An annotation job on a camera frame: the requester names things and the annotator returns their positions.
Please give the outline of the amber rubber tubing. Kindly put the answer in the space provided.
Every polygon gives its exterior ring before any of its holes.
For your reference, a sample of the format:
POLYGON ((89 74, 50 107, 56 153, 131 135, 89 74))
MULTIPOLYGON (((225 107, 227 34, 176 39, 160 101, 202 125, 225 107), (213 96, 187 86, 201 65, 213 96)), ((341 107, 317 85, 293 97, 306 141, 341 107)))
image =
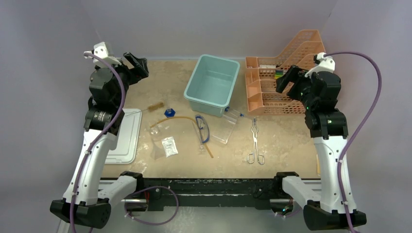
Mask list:
POLYGON ((188 156, 189 154, 207 154, 210 158, 214 158, 214 155, 209 148, 209 141, 204 144, 200 141, 195 117, 174 116, 165 118, 156 123, 150 123, 148 132, 153 126, 157 126, 161 130, 163 138, 171 136, 174 138, 178 150, 177 155, 188 156))

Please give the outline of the blue safety glasses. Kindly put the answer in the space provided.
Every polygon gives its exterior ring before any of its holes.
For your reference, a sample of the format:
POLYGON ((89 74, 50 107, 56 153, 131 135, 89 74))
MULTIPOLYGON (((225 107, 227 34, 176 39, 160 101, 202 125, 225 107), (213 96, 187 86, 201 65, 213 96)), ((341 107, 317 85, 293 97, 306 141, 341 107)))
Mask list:
POLYGON ((210 130, 206 119, 201 115, 196 115, 195 122, 199 131, 201 143, 207 143, 210 139, 210 130))

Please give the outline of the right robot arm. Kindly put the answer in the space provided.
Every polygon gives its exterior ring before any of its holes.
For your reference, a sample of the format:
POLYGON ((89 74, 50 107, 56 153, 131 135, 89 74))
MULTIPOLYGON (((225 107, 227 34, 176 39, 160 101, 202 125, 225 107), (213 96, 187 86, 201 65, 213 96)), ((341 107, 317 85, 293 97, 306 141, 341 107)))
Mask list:
POLYGON ((357 210, 353 199, 343 150, 348 137, 347 121, 336 108, 341 79, 329 71, 309 76, 306 73, 305 69, 291 66, 276 80, 276 91, 282 93, 292 83, 287 96, 305 108, 305 124, 320 162, 321 193, 306 187, 296 175, 274 182, 273 192, 280 198, 289 194, 302 207, 305 224, 311 231, 365 225, 366 214, 357 210))

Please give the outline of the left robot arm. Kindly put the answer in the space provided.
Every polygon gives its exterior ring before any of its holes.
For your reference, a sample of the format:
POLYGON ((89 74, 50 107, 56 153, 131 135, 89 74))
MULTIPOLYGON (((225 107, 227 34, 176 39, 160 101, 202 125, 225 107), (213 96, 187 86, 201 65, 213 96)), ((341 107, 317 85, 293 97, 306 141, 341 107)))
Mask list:
POLYGON ((148 77, 147 60, 129 52, 123 55, 124 61, 104 59, 95 50, 84 56, 95 60, 95 69, 90 75, 82 150, 63 197, 50 205, 50 212, 72 230, 76 226, 103 228, 122 199, 128 195, 138 199, 145 192, 143 176, 136 172, 123 172, 104 190, 99 183, 108 153, 117 147, 127 90, 148 77))

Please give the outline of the brown test tube brush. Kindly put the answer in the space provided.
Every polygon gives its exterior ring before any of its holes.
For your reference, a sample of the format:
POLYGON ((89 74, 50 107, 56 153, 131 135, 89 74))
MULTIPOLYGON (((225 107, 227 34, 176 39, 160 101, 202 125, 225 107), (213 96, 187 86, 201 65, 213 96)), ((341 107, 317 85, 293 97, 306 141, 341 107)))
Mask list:
POLYGON ((157 102, 155 104, 148 106, 144 110, 141 110, 141 112, 153 112, 153 111, 163 108, 164 106, 165 106, 165 103, 163 101, 160 101, 160 102, 157 102))

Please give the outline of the orange plastic file organizer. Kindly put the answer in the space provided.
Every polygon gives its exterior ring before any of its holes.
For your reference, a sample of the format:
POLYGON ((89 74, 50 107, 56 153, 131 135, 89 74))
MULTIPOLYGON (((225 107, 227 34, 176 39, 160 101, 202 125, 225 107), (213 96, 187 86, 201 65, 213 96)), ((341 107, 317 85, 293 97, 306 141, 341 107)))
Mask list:
POLYGON ((245 83, 247 109, 251 116, 303 115, 304 106, 289 98, 286 93, 292 83, 288 83, 283 92, 276 92, 276 80, 282 77, 292 65, 309 70, 315 66, 314 55, 325 52, 325 47, 318 30, 301 30, 276 57, 245 58, 245 83))

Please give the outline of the white plastic bin lid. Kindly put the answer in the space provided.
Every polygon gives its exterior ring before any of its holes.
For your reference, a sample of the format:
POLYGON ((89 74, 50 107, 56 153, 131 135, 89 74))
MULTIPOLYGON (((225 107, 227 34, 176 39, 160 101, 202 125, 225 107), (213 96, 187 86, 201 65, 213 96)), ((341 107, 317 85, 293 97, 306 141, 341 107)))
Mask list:
POLYGON ((142 111, 126 108, 123 111, 124 117, 120 125, 117 147, 109 151, 105 164, 130 164, 135 160, 142 111))

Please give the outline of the clear acrylic tube rack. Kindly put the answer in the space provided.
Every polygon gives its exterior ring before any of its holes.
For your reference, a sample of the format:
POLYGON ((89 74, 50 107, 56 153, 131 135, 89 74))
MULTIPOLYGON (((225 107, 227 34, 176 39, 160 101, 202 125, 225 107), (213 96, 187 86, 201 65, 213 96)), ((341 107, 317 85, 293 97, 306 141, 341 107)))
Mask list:
POLYGON ((217 142, 226 145, 229 141, 229 138, 237 124, 237 121, 240 117, 243 117, 244 114, 241 112, 226 107, 223 115, 214 120, 211 129, 211 138, 217 142))

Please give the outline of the clear plastic funnel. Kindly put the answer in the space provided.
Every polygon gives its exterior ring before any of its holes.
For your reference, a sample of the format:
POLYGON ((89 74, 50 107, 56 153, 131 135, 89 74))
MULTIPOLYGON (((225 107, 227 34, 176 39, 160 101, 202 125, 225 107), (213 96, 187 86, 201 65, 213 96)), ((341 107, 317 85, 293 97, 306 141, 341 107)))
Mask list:
POLYGON ((153 145, 151 157, 154 160, 166 157, 166 152, 162 144, 163 134, 161 130, 157 126, 153 126, 150 128, 149 133, 153 145))

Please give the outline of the small white packet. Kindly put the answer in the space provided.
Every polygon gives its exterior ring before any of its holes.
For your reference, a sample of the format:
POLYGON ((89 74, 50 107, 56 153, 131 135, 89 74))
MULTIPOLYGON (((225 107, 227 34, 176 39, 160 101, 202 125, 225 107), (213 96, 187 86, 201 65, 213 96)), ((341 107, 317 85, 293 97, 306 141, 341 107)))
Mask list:
POLYGON ((170 157, 170 156, 178 154, 177 146, 172 136, 162 139, 161 142, 162 142, 166 157, 170 157))

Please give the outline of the teal plastic bin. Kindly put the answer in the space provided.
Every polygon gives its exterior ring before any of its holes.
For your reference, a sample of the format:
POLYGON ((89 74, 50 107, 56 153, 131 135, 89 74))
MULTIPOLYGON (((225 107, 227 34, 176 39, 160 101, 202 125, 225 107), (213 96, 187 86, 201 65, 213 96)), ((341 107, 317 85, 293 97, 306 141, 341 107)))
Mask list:
POLYGON ((230 104, 239 70, 238 61, 201 55, 184 91, 191 109, 222 117, 230 104))

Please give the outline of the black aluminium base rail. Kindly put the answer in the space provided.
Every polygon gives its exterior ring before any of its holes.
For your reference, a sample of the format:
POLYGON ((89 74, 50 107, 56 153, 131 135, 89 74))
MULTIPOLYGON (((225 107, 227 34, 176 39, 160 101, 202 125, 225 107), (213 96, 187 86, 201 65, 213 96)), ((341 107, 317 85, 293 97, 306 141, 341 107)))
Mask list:
POLYGON ((164 207, 252 207, 281 211, 290 196, 278 177, 265 179, 143 178, 142 194, 129 193, 121 201, 128 211, 162 211, 164 207))

